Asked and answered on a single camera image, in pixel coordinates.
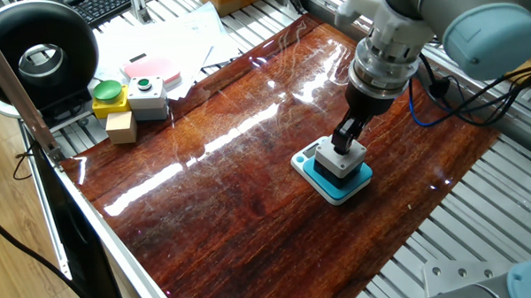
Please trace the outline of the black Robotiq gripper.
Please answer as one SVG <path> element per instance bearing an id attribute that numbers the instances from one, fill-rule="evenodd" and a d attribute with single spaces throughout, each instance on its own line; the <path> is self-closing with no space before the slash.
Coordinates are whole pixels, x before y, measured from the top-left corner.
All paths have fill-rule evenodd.
<path id="1" fill-rule="evenodd" d="M 351 144 L 360 137 L 373 116 L 384 114 L 394 102 L 393 98 L 383 100 L 365 95 L 352 83 L 346 88 L 344 96 L 349 109 L 333 131 L 331 140 L 335 153 L 339 155 L 346 155 Z"/>

